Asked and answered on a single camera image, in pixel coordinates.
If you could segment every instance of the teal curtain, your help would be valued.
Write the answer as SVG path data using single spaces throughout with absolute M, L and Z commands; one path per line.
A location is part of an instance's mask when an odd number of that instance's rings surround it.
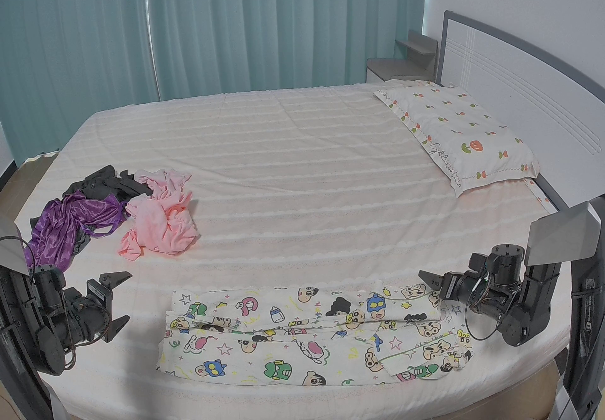
M 0 119 L 18 165 L 97 111 L 150 100 L 144 0 L 0 0 Z
M 422 29 L 423 5 L 0 0 L 0 120 L 19 165 L 61 149 L 103 109 L 363 82 L 367 58 L 401 56 L 395 38 Z
M 161 99 L 364 82 L 424 0 L 149 0 Z

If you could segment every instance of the pink garment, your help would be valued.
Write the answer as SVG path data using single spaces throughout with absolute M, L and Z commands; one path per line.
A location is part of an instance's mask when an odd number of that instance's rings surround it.
M 187 210 L 191 192 L 183 190 L 189 178 L 190 174 L 173 169 L 155 173 L 140 169 L 134 174 L 135 181 L 150 187 L 153 195 L 134 197 L 126 205 L 126 211 L 134 217 L 134 226 L 120 242 L 118 253 L 122 257 L 136 260 L 141 247 L 177 254 L 199 236 Z

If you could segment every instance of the white pillow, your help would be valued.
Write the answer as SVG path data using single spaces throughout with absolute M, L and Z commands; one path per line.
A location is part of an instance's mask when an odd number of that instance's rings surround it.
M 400 87 L 374 95 L 450 177 L 456 198 L 467 189 L 540 172 L 529 146 L 459 87 Z

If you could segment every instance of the bed sheet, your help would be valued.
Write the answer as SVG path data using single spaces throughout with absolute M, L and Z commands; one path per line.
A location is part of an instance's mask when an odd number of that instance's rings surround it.
M 223 386 L 155 371 L 164 312 L 175 288 L 370 286 L 414 281 L 419 268 L 464 271 L 472 252 L 525 245 L 546 214 L 523 182 L 494 183 L 456 199 L 410 131 L 373 96 L 383 85 L 223 94 L 97 113 L 61 151 L 19 214 L 30 217 L 112 164 L 190 172 L 201 237 L 167 257 L 116 253 L 128 230 L 93 239 L 65 273 L 85 290 L 101 273 L 130 271 L 114 317 L 130 323 L 109 344 L 78 350 L 76 367 L 44 376 L 83 419 L 425 419 L 466 407 L 532 375 L 567 343 L 569 268 L 548 328 L 519 348 L 500 335 L 475 344 L 463 371 L 438 381 L 371 387 Z M 477 335 L 493 322 L 476 315 Z

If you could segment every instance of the nightstand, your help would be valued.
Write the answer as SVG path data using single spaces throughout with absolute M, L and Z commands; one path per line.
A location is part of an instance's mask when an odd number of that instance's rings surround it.
M 437 40 L 410 30 L 407 40 L 395 40 L 406 49 L 406 59 L 368 59 L 367 83 L 389 79 L 434 80 L 437 70 Z

